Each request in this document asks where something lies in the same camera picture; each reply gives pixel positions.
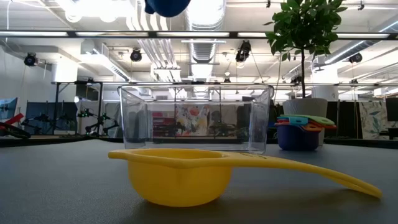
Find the gray table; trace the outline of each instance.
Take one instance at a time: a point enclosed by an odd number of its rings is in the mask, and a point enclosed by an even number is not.
[[[267,150],[370,182],[383,191],[382,200],[316,174],[239,168],[218,200],[169,208],[141,199],[127,179],[126,161],[107,158],[122,148],[91,140],[0,149],[0,223],[397,223],[398,150]]]

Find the transparent plastic bin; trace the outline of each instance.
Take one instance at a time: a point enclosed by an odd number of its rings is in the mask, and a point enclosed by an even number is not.
[[[135,83],[118,91],[126,149],[266,150],[272,86]]]

